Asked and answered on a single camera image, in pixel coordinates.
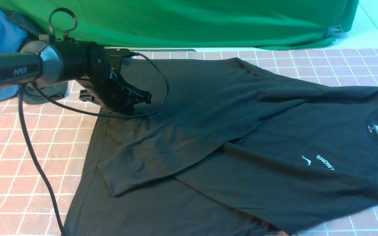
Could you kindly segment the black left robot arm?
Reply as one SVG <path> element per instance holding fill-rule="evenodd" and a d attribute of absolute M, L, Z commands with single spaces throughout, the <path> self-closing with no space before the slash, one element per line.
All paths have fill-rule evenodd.
<path fill-rule="evenodd" d="M 0 89 L 29 82 L 49 87 L 77 80 L 83 87 L 81 101 L 130 116 L 135 105 L 150 104 L 152 98 L 120 74 L 122 61 L 134 55 L 128 49 L 108 55 L 95 42 L 32 41 L 21 52 L 0 53 Z"/>

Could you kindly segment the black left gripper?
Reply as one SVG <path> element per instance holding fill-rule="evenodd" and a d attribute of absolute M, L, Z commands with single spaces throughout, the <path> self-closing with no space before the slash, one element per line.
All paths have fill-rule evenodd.
<path fill-rule="evenodd" d="M 77 42 L 75 45 L 82 51 L 87 66 L 86 75 L 77 80 L 83 87 L 79 100 L 126 116 L 134 113 L 134 105 L 151 104 L 149 91 L 134 87 L 111 68 L 103 46 L 94 42 Z"/>

